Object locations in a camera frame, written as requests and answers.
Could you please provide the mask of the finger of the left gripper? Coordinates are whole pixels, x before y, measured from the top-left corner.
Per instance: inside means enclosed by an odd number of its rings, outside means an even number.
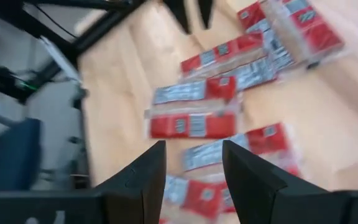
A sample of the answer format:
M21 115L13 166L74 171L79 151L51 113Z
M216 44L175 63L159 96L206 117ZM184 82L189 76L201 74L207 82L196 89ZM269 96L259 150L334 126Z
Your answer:
M184 0L163 0L186 34L190 34Z
M213 0L198 0L201 19L205 29L210 28L209 20L213 8Z

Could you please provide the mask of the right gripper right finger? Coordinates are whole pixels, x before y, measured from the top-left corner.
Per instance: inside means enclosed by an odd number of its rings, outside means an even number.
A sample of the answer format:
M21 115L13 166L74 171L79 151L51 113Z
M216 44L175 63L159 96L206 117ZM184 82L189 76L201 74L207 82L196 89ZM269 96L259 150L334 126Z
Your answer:
M358 224L358 190L322 189L230 140L223 167L241 224Z

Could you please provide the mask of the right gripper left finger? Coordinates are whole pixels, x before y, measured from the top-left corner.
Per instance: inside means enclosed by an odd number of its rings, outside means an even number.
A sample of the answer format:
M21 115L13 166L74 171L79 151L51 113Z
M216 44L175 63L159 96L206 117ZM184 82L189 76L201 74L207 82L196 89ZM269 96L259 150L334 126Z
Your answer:
M165 178L166 142L157 141L91 189L0 192L0 224L158 224Z

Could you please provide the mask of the red popcorn bag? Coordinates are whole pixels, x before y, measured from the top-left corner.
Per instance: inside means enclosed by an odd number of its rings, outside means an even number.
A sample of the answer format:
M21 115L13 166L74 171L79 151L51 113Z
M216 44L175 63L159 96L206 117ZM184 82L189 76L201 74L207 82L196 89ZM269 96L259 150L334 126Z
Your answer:
M314 68L344 42L308 0L258 0L237 16L246 33L261 31L277 70Z
M157 88L145 110L150 138L220 139L234 135L241 112L234 77Z
M228 140L295 176L301 175L300 159L283 123L237 133ZM183 153L184 176L208 182L223 180L223 141L219 139L187 149Z
M240 224L225 181L166 176L158 224Z

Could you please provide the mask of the pile of snack bags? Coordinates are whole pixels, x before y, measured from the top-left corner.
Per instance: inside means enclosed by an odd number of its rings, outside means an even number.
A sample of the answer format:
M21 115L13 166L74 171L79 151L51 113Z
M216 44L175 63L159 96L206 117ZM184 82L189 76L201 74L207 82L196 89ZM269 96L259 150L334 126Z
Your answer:
M261 31L241 35L181 62L181 83L212 77L234 77L236 90L273 82L278 78L272 53Z

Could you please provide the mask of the blue office chair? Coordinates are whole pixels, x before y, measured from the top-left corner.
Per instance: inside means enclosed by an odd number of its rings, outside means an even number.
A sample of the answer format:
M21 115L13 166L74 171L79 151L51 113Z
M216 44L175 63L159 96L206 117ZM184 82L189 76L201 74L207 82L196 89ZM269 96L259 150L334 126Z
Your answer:
M42 122L27 118L0 133L0 191L29 190L38 177Z

